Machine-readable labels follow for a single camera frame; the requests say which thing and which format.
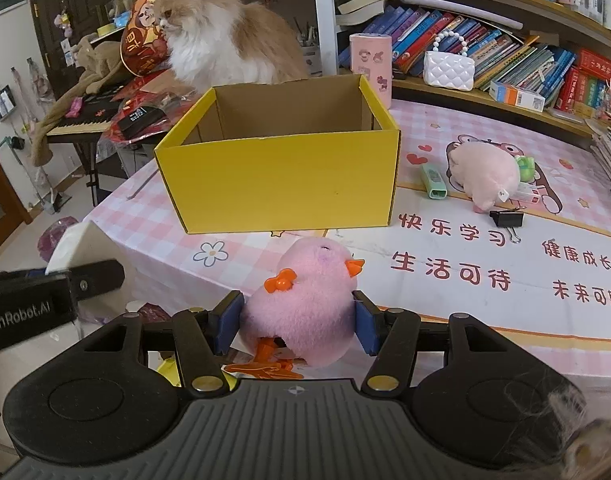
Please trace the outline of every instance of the green highlighter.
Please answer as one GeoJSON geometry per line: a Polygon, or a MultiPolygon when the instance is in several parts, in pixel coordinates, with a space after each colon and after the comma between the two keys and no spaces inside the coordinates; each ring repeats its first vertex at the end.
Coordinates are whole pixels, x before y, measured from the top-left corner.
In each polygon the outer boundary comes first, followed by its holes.
{"type": "Polygon", "coordinates": [[[421,165],[421,180],[430,198],[440,200],[447,197],[447,187],[445,187],[445,182],[434,164],[426,162],[421,165]]]}

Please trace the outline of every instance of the open box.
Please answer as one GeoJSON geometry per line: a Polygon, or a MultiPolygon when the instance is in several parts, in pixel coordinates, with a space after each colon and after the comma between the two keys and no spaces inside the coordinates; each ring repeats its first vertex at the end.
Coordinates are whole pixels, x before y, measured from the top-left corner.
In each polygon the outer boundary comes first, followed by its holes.
{"type": "Polygon", "coordinates": [[[188,234],[384,226],[400,137],[343,75],[211,88],[155,154],[188,234]]]}

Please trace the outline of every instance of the pink pig plush toy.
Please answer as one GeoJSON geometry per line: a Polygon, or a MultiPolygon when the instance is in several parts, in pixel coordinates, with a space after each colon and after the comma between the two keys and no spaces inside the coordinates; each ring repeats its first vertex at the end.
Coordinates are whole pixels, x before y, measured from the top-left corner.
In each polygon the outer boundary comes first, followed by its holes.
{"type": "Polygon", "coordinates": [[[477,213],[505,202],[519,187],[519,165],[514,157],[489,142],[464,142],[449,153],[450,169],[474,202],[477,213]]]}
{"type": "Polygon", "coordinates": [[[252,363],[228,365],[228,372],[257,378],[302,378],[292,359],[272,360],[281,338],[287,349],[313,367],[341,358],[355,331],[356,275],[364,260],[327,238],[300,238],[281,257],[277,276],[266,280],[243,306],[239,334],[252,363]]]}

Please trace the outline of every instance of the pink box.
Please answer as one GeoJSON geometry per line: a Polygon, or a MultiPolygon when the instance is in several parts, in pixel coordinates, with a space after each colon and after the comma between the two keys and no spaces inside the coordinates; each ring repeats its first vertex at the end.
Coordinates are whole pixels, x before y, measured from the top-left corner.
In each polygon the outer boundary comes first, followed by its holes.
{"type": "Polygon", "coordinates": [[[352,72],[363,74],[381,98],[392,104],[392,38],[385,34],[352,34],[349,37],[352,72]]]}

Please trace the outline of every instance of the red heart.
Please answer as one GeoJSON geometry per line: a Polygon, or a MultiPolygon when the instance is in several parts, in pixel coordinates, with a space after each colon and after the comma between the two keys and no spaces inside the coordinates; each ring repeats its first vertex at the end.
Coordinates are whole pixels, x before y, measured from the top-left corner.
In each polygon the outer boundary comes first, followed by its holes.
{"type": "Polygon", "coordinates": [[[564,158],[560,158],[559,159],[559,164],[562,165],[564,168],[566,168],[567,170],[573,170],[574,166],[572,164],[570,164],[567,160],[565,160],[564,158]]]}
{"type": "Polygon", "coordinates": [[[425,158],[424,156],[416,156],[415,153],[408,153],[408,155],[405,157],[408,159],[408,162],[410,164],[425,164],[428,159],[425,158]]]}

